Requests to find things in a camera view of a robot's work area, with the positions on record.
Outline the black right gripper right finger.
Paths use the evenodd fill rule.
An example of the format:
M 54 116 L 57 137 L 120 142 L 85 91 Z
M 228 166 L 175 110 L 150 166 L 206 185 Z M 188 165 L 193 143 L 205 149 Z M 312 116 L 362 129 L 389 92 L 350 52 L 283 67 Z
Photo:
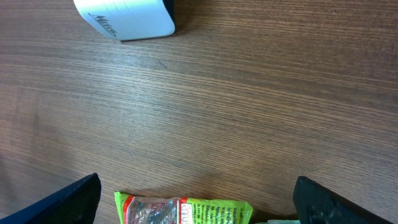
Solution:
M 293 201 L 301 224 L 392 224 L 305 176 L 296 181 Z

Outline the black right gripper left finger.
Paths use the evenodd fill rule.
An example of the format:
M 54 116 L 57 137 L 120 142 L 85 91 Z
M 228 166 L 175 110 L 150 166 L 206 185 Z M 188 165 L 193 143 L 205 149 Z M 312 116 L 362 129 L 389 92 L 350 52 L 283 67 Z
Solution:
M 1 224 L 93 224 L 101 198 L 96 173 L 1 219 Z

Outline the green snack bag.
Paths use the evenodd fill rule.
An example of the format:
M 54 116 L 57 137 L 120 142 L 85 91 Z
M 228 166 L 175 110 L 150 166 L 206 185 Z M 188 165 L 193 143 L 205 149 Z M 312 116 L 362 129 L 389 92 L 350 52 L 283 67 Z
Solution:
M 138 197 L 114 193 L 121 224 L 248 224 L 253 208 L 247 202 L 189 197 Z

